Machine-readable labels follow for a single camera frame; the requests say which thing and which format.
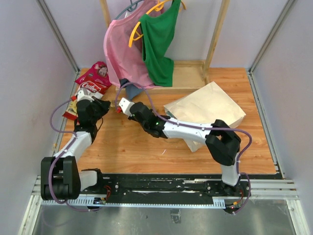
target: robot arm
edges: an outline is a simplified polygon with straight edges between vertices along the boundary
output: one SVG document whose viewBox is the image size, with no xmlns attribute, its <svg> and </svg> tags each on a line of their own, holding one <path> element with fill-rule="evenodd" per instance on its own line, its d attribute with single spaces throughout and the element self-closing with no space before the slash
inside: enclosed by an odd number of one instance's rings
<svg viewBox="0 0 313 235">
<path fill-rule="evenodd" d="M 235 188 L 237 186 L 240 179 L 237 158 L 241 139 L 233 131 L 205 129 L 206 127 L 229 128 L 225 122 L 216 120 L 214 123 L 196 124 L 162 116 L 171 121 L 166 122 L 157 117 L 152 110 L 141 102 L 133 103 L 122 98 L 119 106 L 130 120 L 139 122 L 144 131 L 153 137 L 179 138 L 205 144 L 213 159 L 221 165 L 222 182 L 229 187 Z M 188 127 L 188 125 L 199 127 L 199 129 Z"/>
<path fill-rule="evenodd" d="M 93 143 L 98 129 L 96 123 L 110 108 L 109 101 L 102 101 L 87 89 L 77 92 L 77 116 L 74 121 L 74 132 L 68 143 L 53 157 L 43 158 L 41 162 L 41 196 L 51 200 L 49 190 L 49 170 L 52 162 L 61 155 L 52 173 L 52 187 L 58 199 L 76 199 L 79 193 L 98 183 L 101 172 L 89 169 L 78 172 L 77 161 L 83 152 Z"/>
</svg>

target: metal floor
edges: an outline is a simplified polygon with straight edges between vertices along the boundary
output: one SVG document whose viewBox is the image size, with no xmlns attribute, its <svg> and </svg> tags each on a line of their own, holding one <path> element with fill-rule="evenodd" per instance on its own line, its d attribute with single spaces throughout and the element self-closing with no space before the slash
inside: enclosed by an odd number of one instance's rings
<svg viewBox="0 0 313 235">
<path fill-rule="evenodd" d="M 170 208 L 109 207 L 79 213 L 66 206 L 41 206 L 33 235 L 296 234 L 284 200 L 250 200 L 236 216 L 221 209 L 181 209 L 177 214 Z"/>
</svg>

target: gray cloth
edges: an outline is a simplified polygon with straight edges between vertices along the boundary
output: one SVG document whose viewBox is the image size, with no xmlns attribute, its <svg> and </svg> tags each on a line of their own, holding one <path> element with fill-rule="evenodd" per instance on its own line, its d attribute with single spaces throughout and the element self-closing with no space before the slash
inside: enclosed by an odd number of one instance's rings
<svg viewBox="0 0 313 235">
<path fill-rule="evenodd" d="M 123 86 L 124 84 L 128 83 L 129 80 L 126 78 L 123 78 L 121 80 L 119 80 L 121 86 Z M 136 87 L 135 85 L 131 84 L 128 85 L 126 88 L 126 97 L 129 100 L 132 100 L 135 96 L 139 95 L 143 90 L 141 88 Z"/>
</svg>

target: paper bag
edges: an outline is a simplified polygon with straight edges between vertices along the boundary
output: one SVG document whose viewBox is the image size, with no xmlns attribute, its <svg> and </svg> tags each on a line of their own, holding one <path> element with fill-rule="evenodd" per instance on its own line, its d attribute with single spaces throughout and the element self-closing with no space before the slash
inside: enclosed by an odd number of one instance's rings
<svg viewBox="0 0 313 235">
<path fill-rule="evenodd" d="M 229 127 L 236 128 L 246 116 L 236 104 L 215 82 L 211 82 L 199 90 L 181 99 L 164 105 L 167 115 L 181 121 L 194 123 L 214 123 L 223 120 Z M 192 152 L 203 144 L 185 140 Z"/>
</svg>

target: pink shirt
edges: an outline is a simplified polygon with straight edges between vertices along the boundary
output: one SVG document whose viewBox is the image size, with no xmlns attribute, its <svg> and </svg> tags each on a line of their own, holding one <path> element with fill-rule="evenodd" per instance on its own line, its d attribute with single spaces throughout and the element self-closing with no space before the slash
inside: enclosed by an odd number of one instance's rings
<svg viewBox="0 0 313 235">
<path fill-rule="evenodd" d="M 106 32 L 103 43 L 104 55 L 110 82 L 117 87 L 120 87 L 119 80 L 123 78 L 137 82 L 145 88 L 155 87 L 148 75 L 146 65 L 142 61 L 142 39 L 133 41 L 132 47 L 128 47 L 128 42 L 139 18 L 156 4 L 157 0 L 143 1 L 142 5 L 130 16 L 121 20 L 113 20 Z M 160 11 L 153 11 L 149 16 L 155 17 L 160 14 Z"/>
</svg>

